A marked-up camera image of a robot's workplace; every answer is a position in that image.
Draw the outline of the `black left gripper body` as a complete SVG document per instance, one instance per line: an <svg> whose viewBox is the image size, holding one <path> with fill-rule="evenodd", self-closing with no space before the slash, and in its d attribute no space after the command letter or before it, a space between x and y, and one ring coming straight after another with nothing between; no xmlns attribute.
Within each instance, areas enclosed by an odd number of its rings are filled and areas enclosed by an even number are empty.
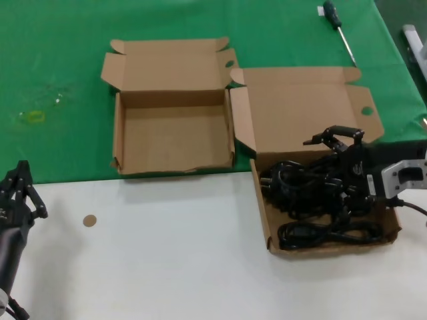
<svg viewBox="0 0 427 320"><path fill-rule="evenodd" d="M26 200L1 199L1 233L12 229L30 229L35 222Z"/></svg>

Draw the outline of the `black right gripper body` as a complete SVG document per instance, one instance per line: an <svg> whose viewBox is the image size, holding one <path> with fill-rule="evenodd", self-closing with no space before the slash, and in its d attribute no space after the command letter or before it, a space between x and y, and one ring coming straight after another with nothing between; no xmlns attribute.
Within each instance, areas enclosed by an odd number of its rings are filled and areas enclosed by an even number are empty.
<svg viewBox="0 0 427 320"><path fill-rule="evenodd" d="M352 145L342 154L349 184L373 197L395 197L426 188L426 142Z"/></svg>

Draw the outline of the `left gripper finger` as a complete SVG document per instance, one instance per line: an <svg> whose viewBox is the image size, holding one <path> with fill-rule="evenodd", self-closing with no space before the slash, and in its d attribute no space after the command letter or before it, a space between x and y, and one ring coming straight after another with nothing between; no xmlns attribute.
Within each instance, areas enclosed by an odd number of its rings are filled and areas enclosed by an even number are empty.
<svg viewBox="0 0 427 320"><path fill-rule="evenodd" d="M31 212L32 218L46 219L48 217L47 208L33 186L33 178L29 162L26 160L22 160L19 162L19 164L19 182L21 185L20 189L22 190L22 197L28 197L35 207L35 209Z"/></svg>
<svg viewBox="0 0 427 320"><path fill-rule="evenodd" d="M18 161L16 168L8 171L1 180L1 198L10 199L25 176L25 161Z"/></svg>

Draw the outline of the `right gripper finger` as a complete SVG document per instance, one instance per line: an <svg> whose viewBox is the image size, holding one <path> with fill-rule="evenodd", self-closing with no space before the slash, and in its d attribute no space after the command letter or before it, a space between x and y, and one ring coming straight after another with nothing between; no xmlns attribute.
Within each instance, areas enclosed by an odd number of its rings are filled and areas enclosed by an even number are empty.
<svg viewBox="0 0 427 320"><path fill-rule="evenodd" d="M351 214L369 214L376 204L376 198L358 189L348 189L344 205Z"/></svg>
<svg viewBox="0 0 427 320"><path fill-rule="evenodd" d="M357 128L334 125L328 127L323 132L313 135L310 140L304 141L303 145L324 144L335 153L343 153L348 146L335 138L335 136L349 137L354 140L354 145L360 145L364 136L364 131Z"/></svg>

